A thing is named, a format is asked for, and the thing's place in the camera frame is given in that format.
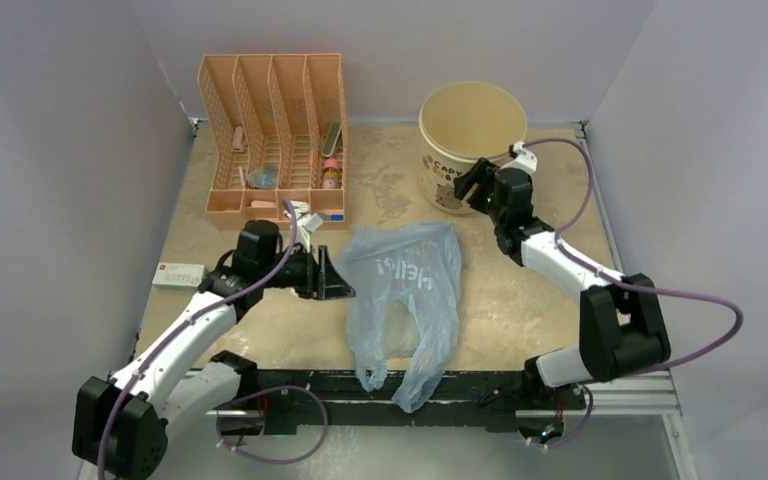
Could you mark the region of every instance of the bucket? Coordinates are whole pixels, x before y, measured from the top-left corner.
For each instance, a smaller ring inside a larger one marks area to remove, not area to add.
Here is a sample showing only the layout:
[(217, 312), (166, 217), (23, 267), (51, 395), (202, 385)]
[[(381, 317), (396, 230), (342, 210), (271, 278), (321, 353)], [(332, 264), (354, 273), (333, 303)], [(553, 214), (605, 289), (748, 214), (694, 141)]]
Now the bucket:
[(508, 159), (508, 146), (525, 138), (525, 111), (510, 93), (483, 82), (457, 82), (431, 93), (419, 112), (425, 138), (419, 188), (444, 212), (466, 214), (469, 205), (455, 198), (454, 179), (479, 158)]

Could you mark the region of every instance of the white wall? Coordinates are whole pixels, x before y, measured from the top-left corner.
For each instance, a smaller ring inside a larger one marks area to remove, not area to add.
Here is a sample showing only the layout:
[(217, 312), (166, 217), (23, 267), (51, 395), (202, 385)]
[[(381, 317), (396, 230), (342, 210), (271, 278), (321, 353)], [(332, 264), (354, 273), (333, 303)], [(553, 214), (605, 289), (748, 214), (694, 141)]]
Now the white wall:
[(206, 53), (344, 54), (349, 115), (416, 120), (457, 80), (514, 94), (533, 121), (590, 118), (655, 0), (132, 0), (191, 116)]
[(0, 478), (74, 478), (134, 345), (188, 123), (126, 0), (0, 0)]
[[(674, 370), (700, 478), (768, 478), (768, 2), (658, 2), (589, 138), (626, 269), (746, 312), (733, 342)], [(675, 354), (731, 322), (663, 307)]]

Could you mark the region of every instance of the pink bottle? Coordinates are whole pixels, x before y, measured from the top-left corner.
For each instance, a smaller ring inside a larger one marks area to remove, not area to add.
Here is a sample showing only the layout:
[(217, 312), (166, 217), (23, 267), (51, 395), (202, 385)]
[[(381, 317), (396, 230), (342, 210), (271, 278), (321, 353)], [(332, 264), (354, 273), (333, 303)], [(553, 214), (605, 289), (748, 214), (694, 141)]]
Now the pink bottle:
[(329, 158), (323, 164), (322, 188), (340, 188), (340, 162), (336, 158)]

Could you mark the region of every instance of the orange plastic organizer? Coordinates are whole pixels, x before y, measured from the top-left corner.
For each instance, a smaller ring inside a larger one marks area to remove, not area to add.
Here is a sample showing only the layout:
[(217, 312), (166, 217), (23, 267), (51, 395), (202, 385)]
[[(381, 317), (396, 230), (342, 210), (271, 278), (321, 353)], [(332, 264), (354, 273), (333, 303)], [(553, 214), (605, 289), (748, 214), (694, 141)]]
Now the orange plastic organizer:
[[(281, 199), (307, 202), (329, 220), (322, 229), (346, 228), (348, 121), (339, 54), (206, 55), (199, 88), (216, 137), (219, 160), (207, 197), (207, 213), (220, 230), (239, 230), (251, 219), (289, 225)], [(342, 127), (334, 158), (340, 188), (322, 189), (321, 145), (332, 123)], [(243, 127), (242, 151), (231, 147)], [(267, 164), (278, 166), (278, 188), (247, 185), (248, 175)], [(252, 207), (255, 200), (276, 207)], [(330, 217), (342, 216), (342, 220)]]

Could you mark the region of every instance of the wooden table surface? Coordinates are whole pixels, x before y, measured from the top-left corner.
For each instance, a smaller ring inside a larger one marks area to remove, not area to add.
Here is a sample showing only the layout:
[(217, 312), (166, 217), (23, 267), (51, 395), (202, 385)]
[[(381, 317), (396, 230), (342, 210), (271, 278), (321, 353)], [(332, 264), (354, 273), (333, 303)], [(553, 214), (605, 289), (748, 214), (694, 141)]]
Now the wooden table surface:
[[(348, 212), (350, 227), (392, 229), (417, 221), (452, 222), (463, 257), (458, 308), (460, 334), (451, 370), (514, 370), (523, 361), (578, 340), (578, 307), (551, 283), (502, 255), (485, 215), (452, 216), (420, 194), (417, 169), (423, 139), (417, 127), (350, 127)], [(570, 129), (528, 131), (528, 140), (564, 137)], [(572, 218), (587, 187), (583, 160), (562, 144), (535, 147), (536, 214), (550, 225)], [(236, 245), (238, 232), (218, 231), (205, 214), (216, 166), (216, 143), (209, 126), (195, 140), (186, 178), (175, 207), (161, 259), (212, 266)], [(345, 231), (318, 232), (315, 245), (328, 245), (336, 259), (352, 238)], [(604, 265), (611, 265), (598, 209), (591, 201), (581, 220), (565, 234), (567, 242)], [(141, 353), (189, 302), (193, 292), (153, 288), (137, 344)], [(346, 301), (301, 300), (289, 291), (267, 290), (263, 300), (199, 359), (230, 350), (263, 368), (353, 369), (345, 339)], [(396, 359), (391, 368), (405, 368)]]

